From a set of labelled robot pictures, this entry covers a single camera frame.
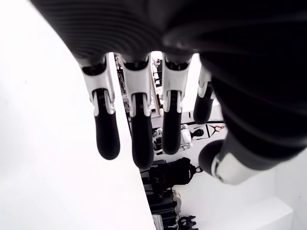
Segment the left robot hand black silver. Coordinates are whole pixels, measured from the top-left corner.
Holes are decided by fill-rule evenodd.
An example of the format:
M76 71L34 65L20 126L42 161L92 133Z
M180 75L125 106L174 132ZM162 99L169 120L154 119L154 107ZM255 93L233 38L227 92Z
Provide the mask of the left robot hand black silver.
M228 128L205 146L200 167L240 184L307 147L307 3L304 0L35 0L33 6L78 62L94 106L100 155L120 151L108 54L118 53L130 105L132 156L154 158L151 57L163 54L166 154L180 144L182 101L192 56L201 73L194 107L206 123L214 99Z

